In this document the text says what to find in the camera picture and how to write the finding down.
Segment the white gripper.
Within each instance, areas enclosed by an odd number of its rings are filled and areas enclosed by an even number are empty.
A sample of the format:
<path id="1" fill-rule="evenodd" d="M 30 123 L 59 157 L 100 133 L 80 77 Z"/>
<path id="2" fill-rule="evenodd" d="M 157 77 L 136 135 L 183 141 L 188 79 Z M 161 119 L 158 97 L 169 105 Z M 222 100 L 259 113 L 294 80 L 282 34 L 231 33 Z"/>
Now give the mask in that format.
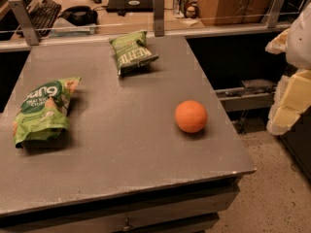
<path id="1" fill-rule="evenodd" d="M 311 106 L 311 3 L 293 22 L 290 31 L 284 30 L 265 50 L 286 52 L 287 62 L 298 70 L 291 77 L 283 76 L 277 84 L 266 129 L 272 135 L 284 135 Z"/>

